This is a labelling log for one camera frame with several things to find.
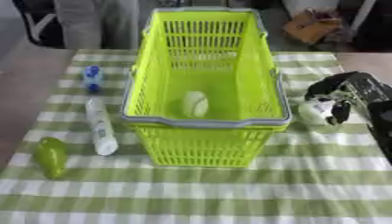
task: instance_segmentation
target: checkered tablecloth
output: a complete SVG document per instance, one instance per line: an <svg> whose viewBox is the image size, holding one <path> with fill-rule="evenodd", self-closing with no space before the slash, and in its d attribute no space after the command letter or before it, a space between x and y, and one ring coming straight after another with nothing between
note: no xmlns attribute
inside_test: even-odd
<svg viewBox="0 0 392 224"><path fill-rule="evenodd" d="M297 105L314 81L342 71L330 53L275 53L293 123L276 133L246 169L151 163L119 115L127 51L80 51L36 125L0 176L0 223L392 223L392 170L364 122L352 114L337 130L306 126ZM86 122L85 66L104 69L120 148L95 154ZM32 160L41 137L66 142L67 174L46 179Z"/></svg>

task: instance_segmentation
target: basket rim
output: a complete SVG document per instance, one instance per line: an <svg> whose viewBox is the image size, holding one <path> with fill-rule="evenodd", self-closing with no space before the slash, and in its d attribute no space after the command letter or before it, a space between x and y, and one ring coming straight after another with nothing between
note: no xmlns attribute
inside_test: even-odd
<svg viewBox="0 0 392 224"><path fill-rule="evenodd" d="M248 126L285 126L291 121L292 113L287 97L282 87L282 75L274 69L272 75L276 79L276 93L280 103L283 118L249 118L239 121L224 120L206 120L206 119L171 119L158 115L126 115L125 110L128 107L130 93L133 88L133 74L136 69L129 74L127 85L122 99L121 114L122 118L131 123L161 123L180 128L197 128L197 129L238 129Z"/></svg>

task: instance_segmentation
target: desk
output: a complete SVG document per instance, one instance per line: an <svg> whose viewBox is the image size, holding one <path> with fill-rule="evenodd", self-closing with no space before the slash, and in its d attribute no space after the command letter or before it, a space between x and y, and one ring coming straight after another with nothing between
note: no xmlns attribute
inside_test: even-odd
<svg viewBox="0 0 392 224"><path fill-rule="evenodd" d="M155 166L122 125L128 51L80 51L0 175L4 223L390 223L392 170L353 114L338 131L304 125L296 106L314 81L342 71L330 53L277 52L294 120L246 169ZM103 100L120 148L97 156L84 114L84 66L106 75ZM66 142L67 174L49 181L32 161L41 137Z"/></svg>

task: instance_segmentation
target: green plastic basket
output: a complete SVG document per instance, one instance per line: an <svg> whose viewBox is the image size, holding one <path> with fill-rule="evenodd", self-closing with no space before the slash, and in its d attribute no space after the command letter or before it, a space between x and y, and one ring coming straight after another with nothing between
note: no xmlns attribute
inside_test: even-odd
<svg viewBox="0 0 392 224"><path fill-rule="evenodd" d="M156 164L244 167L287 127L266 36L251 9L154 10L122 113ZM203 119L181 111L188 91L206 94Z"/></svg>

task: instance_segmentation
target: small ball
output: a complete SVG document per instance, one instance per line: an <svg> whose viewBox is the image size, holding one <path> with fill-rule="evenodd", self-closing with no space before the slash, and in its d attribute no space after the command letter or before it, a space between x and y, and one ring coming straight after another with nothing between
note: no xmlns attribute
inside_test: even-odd
<svg viewBox="0 0 392 224"><path fill-rule="evenodd" d="M203 117L208 111L208 99L203 92L186 92L183 101L184 114L188 117Z"/></svg>

